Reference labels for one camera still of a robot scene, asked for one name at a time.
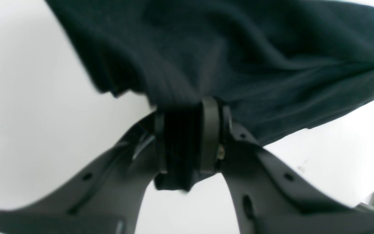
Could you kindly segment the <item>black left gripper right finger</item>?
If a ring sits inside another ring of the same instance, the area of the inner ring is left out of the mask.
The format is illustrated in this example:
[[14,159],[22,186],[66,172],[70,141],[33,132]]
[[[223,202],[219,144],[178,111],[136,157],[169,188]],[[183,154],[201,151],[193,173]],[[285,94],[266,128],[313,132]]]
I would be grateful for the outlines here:
[[230,107],[214,97],[202,100],[200,173],[219,171],[226,156],[230,139],[232,116]]

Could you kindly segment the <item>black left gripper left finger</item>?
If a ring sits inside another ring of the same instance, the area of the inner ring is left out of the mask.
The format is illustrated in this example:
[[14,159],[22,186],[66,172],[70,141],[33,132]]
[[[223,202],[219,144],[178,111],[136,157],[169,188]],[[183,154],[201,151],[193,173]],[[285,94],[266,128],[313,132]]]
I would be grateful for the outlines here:
[[160,174],[167,174],[167,156],[165,148],[165,113],[162,111],[155,112],[154,121],[156,155],[158,158],[158,167]]

